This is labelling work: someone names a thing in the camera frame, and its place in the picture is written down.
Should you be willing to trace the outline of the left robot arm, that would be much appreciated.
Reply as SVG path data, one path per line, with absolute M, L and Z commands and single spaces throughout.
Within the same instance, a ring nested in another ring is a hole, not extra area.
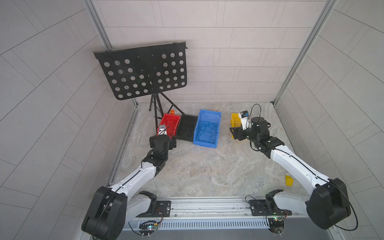
M 115 240 L 125 223 L 140 214 L 152 215 L 157 197 L 140 188 L 165 166 L 176 138 L 158 135 L 150 138 L 151 150 L 126 178 L 110 187 L 100 187 L 94 194 L 81 229 L 97 240 Z

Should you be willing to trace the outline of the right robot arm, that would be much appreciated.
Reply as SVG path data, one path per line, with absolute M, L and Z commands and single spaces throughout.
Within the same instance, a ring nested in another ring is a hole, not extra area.
M 307 190 L 308 196 L 274 190 L 266 194 L 267 215 L 277 211 L 291 211 L 309 217 L 319 228 L 327 230 L 354 215 L 346 184 L 318 172 L 294 154 L 283 141 L 272 137 L 270 123 L 262 117 L 252 118 L 244 127 L 230 131 L 235 140 L 250 141 L 251 149 L 263 153 L 281 165 Z

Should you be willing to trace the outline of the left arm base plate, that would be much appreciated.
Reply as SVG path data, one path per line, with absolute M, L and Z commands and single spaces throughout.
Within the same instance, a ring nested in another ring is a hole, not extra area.
M 139 218 L 161 218 L 169 217 L 171 211 L 171 201 L 157 201 L 156 205 L 151 204 L 150 209 L 138 215 Z

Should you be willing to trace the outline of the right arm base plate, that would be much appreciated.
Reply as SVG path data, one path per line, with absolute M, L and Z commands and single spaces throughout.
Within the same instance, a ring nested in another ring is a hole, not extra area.
M 246 202 L 250 205 L 252 216 L 260 217 L 260 216 L 291 216 L 292 211 L 289 210 L 281 210 L 277 207 L 268 208 L 265 204 L 265 200 L 246 200 Z

